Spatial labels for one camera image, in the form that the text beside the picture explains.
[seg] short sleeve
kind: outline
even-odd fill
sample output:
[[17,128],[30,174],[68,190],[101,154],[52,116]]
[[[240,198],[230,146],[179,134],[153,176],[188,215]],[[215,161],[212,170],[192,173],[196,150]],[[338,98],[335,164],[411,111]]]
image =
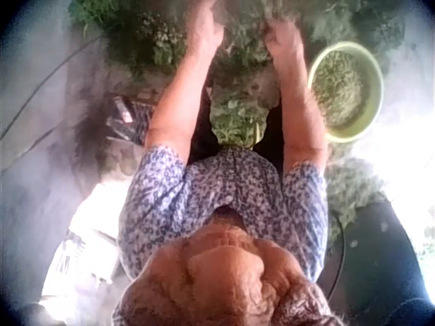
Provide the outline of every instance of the short sleeve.
[[182,187],[183,173],[183,162],[168,147],[155,146],[142,158],[119,221],[121,262],[131,278],[162,243],[177,235],[173,199]]
[[283,176],[284,202],[292,224],[288,249],[305,275],[316,281],[324,266],[328,239],[328,206],[325,179],[309,162],[295,165]]

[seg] woman's right hand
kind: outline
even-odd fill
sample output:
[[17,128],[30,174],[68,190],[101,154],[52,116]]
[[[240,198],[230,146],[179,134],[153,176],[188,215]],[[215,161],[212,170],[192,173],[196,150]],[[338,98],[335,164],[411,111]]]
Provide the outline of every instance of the woman's right hand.
[[304,44],[300,31],[289,20],[268,22],[268,31],[264,40],[267,50],[273,58],[273,64],[280,79],[295,73],[305,74]]

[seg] herb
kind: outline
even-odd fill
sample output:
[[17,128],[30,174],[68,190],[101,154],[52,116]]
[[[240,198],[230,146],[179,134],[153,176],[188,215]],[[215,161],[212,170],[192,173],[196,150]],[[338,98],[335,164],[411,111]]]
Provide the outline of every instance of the herb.
[[358,61],[343,51],[329,53],[316,70],[313,90],[326,125],[344,128],[363,109],[366,81]]

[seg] woman's left hand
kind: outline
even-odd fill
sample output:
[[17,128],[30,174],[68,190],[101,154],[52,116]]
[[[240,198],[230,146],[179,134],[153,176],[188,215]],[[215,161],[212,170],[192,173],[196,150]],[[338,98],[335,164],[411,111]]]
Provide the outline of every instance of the woman's left hand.
[[188,21],[188,53],[206,56],[210,60],[224,38],[224,27],[215,22],[213,6],[216,0],[198,0]]

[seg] wire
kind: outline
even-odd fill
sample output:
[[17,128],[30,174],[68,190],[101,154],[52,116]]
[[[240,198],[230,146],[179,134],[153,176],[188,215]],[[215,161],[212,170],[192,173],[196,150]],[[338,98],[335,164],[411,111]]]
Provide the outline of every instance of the wire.
[[337,286],[337,282],[340,278],[341,272],[343,271],[343,266],[344,266],[344,262],[345,262],[345,251],[346,251],[345,231],[343,229],[343,225],[342,225],[340,219],[338,218],[338,214],[336,211],[332,211],[331,215],[336,219],[336,221],[338,223],[338,227],[340,228],[340,232],[341,232],[341,256],[340,256],[340,263],[338,265],[337,275],[335,276],[334,282],[332,283],[331,290],[329,290],[329,293],[326,296],[326,299],[328,301],[331,298],[332,294],[334,293],[334,290]]
[[97,41],[98,39],[102,38],[104,34],[100,34],[99,36],[95,37],[94,39],[91,39],[88,43],[84,44],[82,47],[80,47],[78,50],[74,51],[72,54],[70,54],[64,61],[62,61],[54,70],[47,75],[39,84],[36,86],[30,97],[24,102],[24,104],[21,106],[21,108],[18,110],[12,121],[7,125],[5,130],[1,133],[0,141],[5,138],[6,134],[9,132],[10,128],[14,125],[15,121],[20,117],[21,113],[24,111],[28,103],[32,100],[32,98],[38,93],[38,91],[41,89],[41,87],[65,64],[67,64],[75,55],[79,54],[81,51],[85,50],[88,46],[90,46],[92,43]]

